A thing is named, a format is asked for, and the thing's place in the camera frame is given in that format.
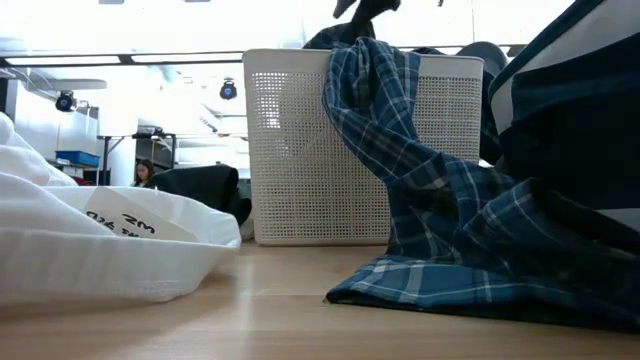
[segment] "black spotlight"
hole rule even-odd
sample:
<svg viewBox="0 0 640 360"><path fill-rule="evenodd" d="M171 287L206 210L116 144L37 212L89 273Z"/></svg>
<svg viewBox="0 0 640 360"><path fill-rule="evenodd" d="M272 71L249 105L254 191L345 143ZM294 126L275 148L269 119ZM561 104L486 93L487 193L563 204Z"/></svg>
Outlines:
<svg viewBox="0 0 640 360"><path fill-rule="evenodd" d="M56 99L56 109L62 112L74 112L78 106L78 100L73 97L73 91L64 90L60 92L60 96Z"/></svg>
<svg viewBox="0 0 640 360"><path fill-rule="evenodd" d="M222 89L220 89L220 97L225 100L231 100L236 96L238 96L238 90L236 90L233 80L225 80L224 84L222 84Z"/></svg>

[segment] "ceiling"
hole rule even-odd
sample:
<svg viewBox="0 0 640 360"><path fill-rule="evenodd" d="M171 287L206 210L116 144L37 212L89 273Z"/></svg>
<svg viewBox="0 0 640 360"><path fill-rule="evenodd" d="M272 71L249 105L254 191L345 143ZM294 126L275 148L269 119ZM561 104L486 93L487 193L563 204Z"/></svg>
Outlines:
<svg viewBox="0 0 640 360"><path fill-rule="evenodd" d="M375 19L396 46L528 43L573 0L404 0ZM330 0L2 0L0 56L243 51L299 47L332 18ZM400 27L398 24L413 24Z"/></svg>

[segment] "table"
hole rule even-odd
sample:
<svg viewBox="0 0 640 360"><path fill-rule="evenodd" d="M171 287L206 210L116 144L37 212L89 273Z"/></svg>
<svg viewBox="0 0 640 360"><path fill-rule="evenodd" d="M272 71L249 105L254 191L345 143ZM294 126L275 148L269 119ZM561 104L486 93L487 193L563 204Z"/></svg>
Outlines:
<svg viewBox="0 0 640 360"><path fill-rule="evenodd" d="M261 248L164 303L0 308L1 359L638 359L640 338L323 302L382 247Z"/></svg>

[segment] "white cloth bag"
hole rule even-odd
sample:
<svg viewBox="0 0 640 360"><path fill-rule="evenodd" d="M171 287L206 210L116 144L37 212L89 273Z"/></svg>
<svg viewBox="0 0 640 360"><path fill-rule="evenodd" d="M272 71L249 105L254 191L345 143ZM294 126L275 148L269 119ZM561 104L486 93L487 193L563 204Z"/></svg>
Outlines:
<svg viewBox="0 0 640 360"><path fill-rule="evenodd" d="M66 175L28 145L10 149L16 146L7 139L26 143L7 121L0 116L0 305L166 301L194 291L240 247L232 215L188 198L139 188L42 186L50 179L66 183ZM21 157L9 161L8 152ZM133 211L137 219L100 224L86 215L88 208L107 218ZM120 234L127 226L140 237Z"/></svg>

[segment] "white fabric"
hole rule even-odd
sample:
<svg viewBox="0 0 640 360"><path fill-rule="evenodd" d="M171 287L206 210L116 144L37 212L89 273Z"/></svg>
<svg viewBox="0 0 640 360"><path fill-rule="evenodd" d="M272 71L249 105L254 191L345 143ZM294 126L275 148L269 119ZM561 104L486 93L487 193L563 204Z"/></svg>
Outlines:
<svg viewBox="0 0 640 360"><path fill-rule="evenodd" d="M232 215L139 188L110 189L190 231L197 242L117 236L81 212L97 188L43 186L68 183L56 171L0 116L0 304L166 301L195 290L240 246Z"/></svg>
<svg viewBox="0 0 640 360"><path fill-rule="evenodd" d="M5 174L29 180L37 185L77 186L68 175L49 165L13 127L7 115L0 112L0 169Z"/></svg>

